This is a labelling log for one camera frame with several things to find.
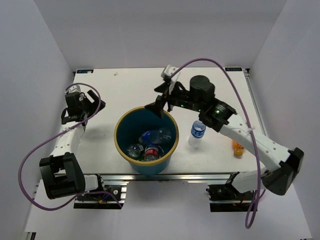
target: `clear plastic bottle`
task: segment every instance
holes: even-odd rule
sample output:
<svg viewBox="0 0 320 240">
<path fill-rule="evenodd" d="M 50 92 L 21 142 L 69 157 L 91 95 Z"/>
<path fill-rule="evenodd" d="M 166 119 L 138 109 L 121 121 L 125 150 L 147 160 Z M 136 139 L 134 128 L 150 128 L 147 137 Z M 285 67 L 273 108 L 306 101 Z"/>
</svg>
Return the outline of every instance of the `clear plastic bottle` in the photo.
<svg viewBox="0 0 320 240">
<path fill-rule="evenodd" d="M 191 133 L 188 140 L 189 145 L 194 148 L 198 148 L 200 146 L 202 137 L 204 136 L 206 131 L 206 125 L 204 125 L 201 121 L 194 121 L 191 127 Z"/>
<path fill-rule="evenodd" d="M 159 150 L 155 145 L 146 146 L 144 151 L 144 161 L 150 162 L 159 159 Z"/>
<path fill-rule="evenodd" d="M 144 150 L 144 147 L 141 144 L 139 143 L 131 144 L 127 149 L 128 151 L 127 155 L 132 159 L 137 159 L 143 150 Z"/>
<path fill-rule="evenodd" d="M 169 128 L 162 127 L 156 130 L 146 131 L 139 138 L 140 143 L 149 144 L 167 144 L 171 142 L 172 134 Z"/>
</svg>

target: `gray wall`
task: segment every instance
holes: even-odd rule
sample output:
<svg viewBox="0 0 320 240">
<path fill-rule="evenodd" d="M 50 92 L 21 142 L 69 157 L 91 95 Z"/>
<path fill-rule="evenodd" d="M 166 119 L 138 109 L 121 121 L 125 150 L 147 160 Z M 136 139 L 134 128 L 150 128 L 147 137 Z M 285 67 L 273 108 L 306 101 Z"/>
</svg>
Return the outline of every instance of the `gray wall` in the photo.
<svg viewBox="0 0 320 240">
<path fill-rule="evenodd" d="M 57 133 L 72 72 L 33 0 L 2 0 L 0 33 L 0 238 L 18 240 L 31 206 L 18 168 L 29 150 Z M 40 149 L 24 168 L 31 195 L 48 153 Z"/>
<path fill-rule="evenodd" d="M 249 68 L 285 2 L 35 0 L 73 70 L 180 66 L 199 57 Z"/>
<path fill-rule="evenodd" d="M 320 239 L 319 13 L 318 0 L 288 0 L 251 70 L 270 136 L 305 153 L 294 187 L 315 240 Z"/>
</svg>

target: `bin rim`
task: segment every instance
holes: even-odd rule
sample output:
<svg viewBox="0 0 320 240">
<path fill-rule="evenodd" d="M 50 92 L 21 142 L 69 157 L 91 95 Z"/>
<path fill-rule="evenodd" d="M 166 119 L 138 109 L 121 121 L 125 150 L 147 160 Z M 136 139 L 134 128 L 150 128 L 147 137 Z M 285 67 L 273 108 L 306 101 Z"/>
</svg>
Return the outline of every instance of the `bin rim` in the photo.
<svg viewBox="0 0 320 240">
<path fill-rule="evenodd" d="M 179 129 L 178 129 L 178 125 L 175 121 L 175 119 L 167 112 L 167 111 L 163 111 L 165 115 L 167 115 L 171 121 L 173 122 L 174 124 L 174 127 L 175 127 L 175 132 L 176 132 L 176 137 L 175 137 L 175 142 L 172 146 L 172 148 L 170 149 L 170 151 L 164 155 L 163 157 L 157 159 L 157 160 L 154 160 L 154 161 L 138 161 L 138 160 L 134 160 L 132 159 L 131 157 L 127 156 L 119 147 L 119 144 L 118 144 L 118 141 L 117 141 L 117 132 L 118 132 L 118 127 L 120 125 L 120 123 L 122 122 L 122 120 L 128 116 L 129 114 L 135 112 L 135 111 L 138 111 L 138 110 L 142 110 L 142 109 L 145 109 L 144 106 L 138 106 L 136 108 L 133 108 L 129 111 L 127 111 L 122 117 L 120 117 L 120 119 L 118 120 L 118 122 L 116 123 L 116 126 L 115 126 L 115 129 L 114 129 L 114 134 L 113 134 L 113 138 L 114 138 L 114 144 L 115 144 L 115 147 L 117 149 L 117 151 L 120 153 L 120 155 L 125 159 L 127 160 L 129 163 L 132 163 L 132 164 L 135 164 L 135 165 L 139 165 L 139 166 L 153 166 L 153 165 L 158 165 L 162 162 L 164 162 L 167 158 L 169 158 L 172 153 L 176 150 L 177 146 L 178 146 L 178 142 L 179 142 Z"/>
</svg>

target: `blue bucket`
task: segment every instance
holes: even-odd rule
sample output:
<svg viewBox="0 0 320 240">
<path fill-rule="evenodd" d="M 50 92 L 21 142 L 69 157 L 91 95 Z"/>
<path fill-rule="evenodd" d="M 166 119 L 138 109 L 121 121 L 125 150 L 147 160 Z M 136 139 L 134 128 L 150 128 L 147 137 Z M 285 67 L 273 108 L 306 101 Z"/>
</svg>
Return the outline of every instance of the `blue bucket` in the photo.
<svg viewBox="0 0 320 240">
<path fill-rule="evenodd" d="M 128 146 L 137 143 L 142 133 L 163 127 L 169 128 L 172 132 L 171 143 L 161 146 L 164 153 L 163 157 L 154 161 L 138 161 L 127 156 Z M 178 141 L 179 130 L 174 118 L 166 111 L 163 118 L 159 118 L 143 106 L 125 113 L 114 129 L 116 149 L 134 170 L 143 175 L 156 175 L 162 172 L 169 165 L 171 155 L 176 150 Z"/>
</svg>

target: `blue label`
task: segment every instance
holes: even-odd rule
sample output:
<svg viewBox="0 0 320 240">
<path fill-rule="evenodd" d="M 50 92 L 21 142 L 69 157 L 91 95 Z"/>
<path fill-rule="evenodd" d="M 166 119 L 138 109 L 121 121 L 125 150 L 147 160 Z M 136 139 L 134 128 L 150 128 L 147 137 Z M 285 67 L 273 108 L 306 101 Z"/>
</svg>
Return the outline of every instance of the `blue label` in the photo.
<svg viewBox="0 0 320 240">
<path fill-rule="evenodd" d="M 142 142 L 145 144 L 145 145 L 149 145 L 151 144 L 151 141 L 150 141 L 150 133 L 151 131 L 146 131 L 142 134 Z"/>
<path fill-rule="evenodd" d="M 195 127 L 192 125 L 191 128 L 191 134 L 194 138 L 200 139 L 205 135 L 205 129 L 204 130 L 197 130 Z"/>
</svg>

